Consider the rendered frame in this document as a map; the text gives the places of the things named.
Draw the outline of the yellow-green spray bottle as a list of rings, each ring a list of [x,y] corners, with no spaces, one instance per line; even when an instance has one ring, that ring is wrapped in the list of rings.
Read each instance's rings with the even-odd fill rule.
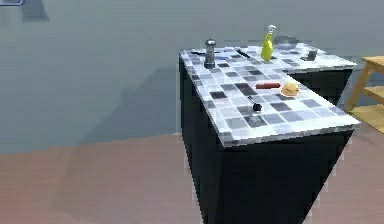
[[[274,25],[268,26],[268,32],[265,35],[263,46],[262,46],[262,52],[261,52],[261,58],[264,61],[269,61],[272,58],[272,53],[273,53],[272,36],[275,29],[276,27]]]

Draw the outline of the grey bowl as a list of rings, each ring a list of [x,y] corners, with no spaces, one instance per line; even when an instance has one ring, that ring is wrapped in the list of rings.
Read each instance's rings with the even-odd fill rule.
[[[294,49],[299,40],[293,36],[276,36],[273,40],[274,47],[279,50]]]

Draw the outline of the grey metal shaker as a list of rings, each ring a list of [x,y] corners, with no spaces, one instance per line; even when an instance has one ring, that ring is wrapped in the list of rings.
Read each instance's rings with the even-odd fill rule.
[[[205,61],[204,67],[206,69],[213,69],[215,67],[215,45],[216,41],[212,38],[208,39],[205,42],[206,52],[205,52]]]

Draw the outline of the black counter with checkered top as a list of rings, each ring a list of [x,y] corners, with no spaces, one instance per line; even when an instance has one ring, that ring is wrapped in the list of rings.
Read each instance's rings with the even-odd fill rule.
[[[180,51],[182,139],[204,224],[305,220],[360,124],[337,106],[354,63],[324,51],[302,60],[310,49],[300,43],[264,61],[258,46],[218,48],[213,69],[205,50]],[[280,93],[288,82],[297,96]]]

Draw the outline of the tan bread roll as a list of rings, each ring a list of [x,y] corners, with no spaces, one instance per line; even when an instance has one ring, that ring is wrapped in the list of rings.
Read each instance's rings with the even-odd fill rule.
[[[300,91],[299,85],[294,82],[288,82],[283,85],[280,90],[280,93],[287,97],[295,97]]]

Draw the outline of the light wooden shelf table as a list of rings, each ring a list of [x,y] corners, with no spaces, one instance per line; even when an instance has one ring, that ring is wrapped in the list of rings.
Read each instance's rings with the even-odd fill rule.
[[[384,75],[384,56],[368,56],[363,57],[362,60],[365,62],[364,68],[345,103],[344,110],[384,134],[384,85],[366,86],[373,73]],[[361,95],[370,97],[376,101],[376,104],[357,106]]]

